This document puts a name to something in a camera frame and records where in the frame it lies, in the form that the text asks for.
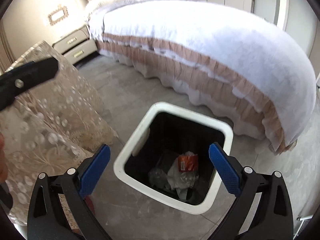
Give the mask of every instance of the picture frame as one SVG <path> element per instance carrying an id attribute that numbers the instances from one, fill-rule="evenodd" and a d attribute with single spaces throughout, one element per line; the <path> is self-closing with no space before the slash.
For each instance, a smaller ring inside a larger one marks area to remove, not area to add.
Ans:
<path id="1" fill-rule="evenodd" d="M 58 9 L 51 12 L 48 15 L 48 19 L 50 22 L 50 25 L 53 26 L 56 23 L 62 21 L 63 19 L 67 18 L 69 15 L 68 9 L 66 6 L 62 6 L 61 4 L 58 5 Z"/>

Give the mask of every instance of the lace curtain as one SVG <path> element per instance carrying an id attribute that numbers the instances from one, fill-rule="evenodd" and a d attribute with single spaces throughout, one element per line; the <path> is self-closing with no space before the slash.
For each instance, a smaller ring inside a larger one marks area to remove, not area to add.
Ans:
<path id="1" fill-rule="evenodd" d="M 47 57 L 59 61 L 56 78 L 20 95 L 0 112 L 9 169 L 6 183 L 14 201 L 9 218 L 14 223 L 27 223 L 39 173 L 59 175 L 78 167 L 102 143 L 111 145 L 116 136 L 98 114 L 103 110 L 98 92 L 46 42 L 30 48 L 10 69 Z"/>
<path id="2" fill-rule="evenodd" d="M 0 20 L 0 75 L 5 72 L 13 61 L 14 56 L 4 32 L 3 22 Z"/>

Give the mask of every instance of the bed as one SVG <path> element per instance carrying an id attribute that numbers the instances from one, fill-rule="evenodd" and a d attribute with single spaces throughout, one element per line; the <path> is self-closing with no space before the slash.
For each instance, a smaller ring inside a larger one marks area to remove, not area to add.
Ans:
<path id="1" fill-rule="evenodd" d="M 94 0 L 76 0 L 86 11 Z M 316 100 L 313 67 L 263 19 L 195 0 L 115 0 L 87 15 L 98 52 L 233 121 L 238 135 L 292 147 Z"/>

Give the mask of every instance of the tile floor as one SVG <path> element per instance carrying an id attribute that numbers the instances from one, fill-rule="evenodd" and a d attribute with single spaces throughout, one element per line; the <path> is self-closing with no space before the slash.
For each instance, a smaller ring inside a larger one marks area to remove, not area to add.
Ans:
<path id="1" fill-rule="evenodd" d="M 127 186 L 113 173 L 113 162 L 150 106 L 165 101 L 213 116 L 205 106 L 193 106 L 186 95 L 145 79 L 132 67 L 103 56 L 82 64 L 80 72 L 100 92 L 105 110 L 102 117 L 119 134 L 112 146 L 112 159 L 94 193 L 96 217 L 114 240 L 207 239 L 225 216 L 234 197 L 222 184 L 213 206 L 202 215 L 190 215 L 159 203 Z M 320 202 L 320 102 L 292 152 L 274 156 L 263 142 L 234 136 L 231 155 L 256 172 L 282 172 L 291 198 L 293 217 L 309 215 Z M 259 202 L 256 197 L 241 229 L 245 231 Z"/>

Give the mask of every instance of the blue gripper pad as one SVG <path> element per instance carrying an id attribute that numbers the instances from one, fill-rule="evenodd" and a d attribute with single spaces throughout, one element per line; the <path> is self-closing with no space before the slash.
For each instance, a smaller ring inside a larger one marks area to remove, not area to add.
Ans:
<path id="1" fill-rule="evenodd" d="M 220 175 L 228 192 L 239 197 L 241 194 L 240 178 L 227 160 L 226 154 L 213 143 L 209 148 L 209 158 Z"/>
<path id="2" fill-rule="evenodd" d="M 91 195 L 95 186 L 100 179 L 103 171 L 108 165 L 111 158 L 110 148 L 105 145 L 100 152 L 95 156 L 95 159 L 90 163 L 80 178 L 79 195 L 84 199 L 87 195 Z"/>

